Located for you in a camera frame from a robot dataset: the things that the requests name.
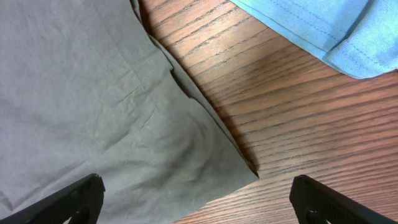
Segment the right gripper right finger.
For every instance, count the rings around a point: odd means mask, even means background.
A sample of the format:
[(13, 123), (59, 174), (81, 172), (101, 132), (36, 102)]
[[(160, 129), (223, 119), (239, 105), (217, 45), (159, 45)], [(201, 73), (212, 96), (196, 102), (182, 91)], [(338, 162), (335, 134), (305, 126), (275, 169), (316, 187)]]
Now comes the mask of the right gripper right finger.
[(289, 200), (300, 224), (397, 224), (307, 175), (294, 178)]

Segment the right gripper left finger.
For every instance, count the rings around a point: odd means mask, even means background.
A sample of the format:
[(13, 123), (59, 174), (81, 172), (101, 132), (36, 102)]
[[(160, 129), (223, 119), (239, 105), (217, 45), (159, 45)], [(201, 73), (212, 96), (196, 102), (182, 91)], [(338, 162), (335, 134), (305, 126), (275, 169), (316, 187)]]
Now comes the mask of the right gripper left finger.
[(96, 224), (105, 187), (90, 174), (41, 201), (1, 220), (1, 224)]

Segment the grey shorts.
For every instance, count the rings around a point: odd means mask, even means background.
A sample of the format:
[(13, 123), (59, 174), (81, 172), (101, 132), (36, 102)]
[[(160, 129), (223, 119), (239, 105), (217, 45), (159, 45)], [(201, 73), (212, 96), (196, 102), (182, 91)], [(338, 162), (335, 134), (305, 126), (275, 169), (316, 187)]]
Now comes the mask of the grey shorts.
[(2, 1), (1, 216), (92, 173), (100, 223), (172, 223), (257, 180), (136, 1)]

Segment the light blue printed t-shirt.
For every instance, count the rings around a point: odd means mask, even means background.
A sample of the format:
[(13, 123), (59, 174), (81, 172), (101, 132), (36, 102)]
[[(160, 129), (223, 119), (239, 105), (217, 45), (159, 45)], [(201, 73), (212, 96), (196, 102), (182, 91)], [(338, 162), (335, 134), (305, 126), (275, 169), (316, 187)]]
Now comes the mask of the light blue printed t-shirt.
[(397, 0), (232, 2), (353, 78), (373, 78), (397, 69)]

